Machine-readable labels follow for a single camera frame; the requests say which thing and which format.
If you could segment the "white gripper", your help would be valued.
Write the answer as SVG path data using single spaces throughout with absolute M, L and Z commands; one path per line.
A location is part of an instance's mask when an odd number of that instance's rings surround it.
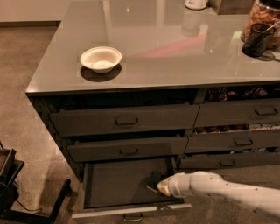
M 165 196 L 184 198 L 190 192 L 191 174 L 177 173 L 169 180 L 166 178 L 157 184 L 157 189 Z

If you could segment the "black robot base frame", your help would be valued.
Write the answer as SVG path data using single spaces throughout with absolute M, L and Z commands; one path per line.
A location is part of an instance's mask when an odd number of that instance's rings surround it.
M 19 201 L 15 179 L 25 165 L 16 160 L 16 151 L 6 149 L 0 143 L 0 224 L 54 224 L 64 198 L 69 196 L 71 180 L 67 179 L 56 199 L 49 216 L 39 215 L 40 209 L 29 210 Z

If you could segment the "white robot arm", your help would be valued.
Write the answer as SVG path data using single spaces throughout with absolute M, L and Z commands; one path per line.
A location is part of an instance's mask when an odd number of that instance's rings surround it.
M 253 212 L 280 218 L 280 191 L 256 185 L 228 182 L 207 171 L 176 173 L 157 184 L 166 196 L 184 198 L 189 192 L 200 196 L 222 197 Z

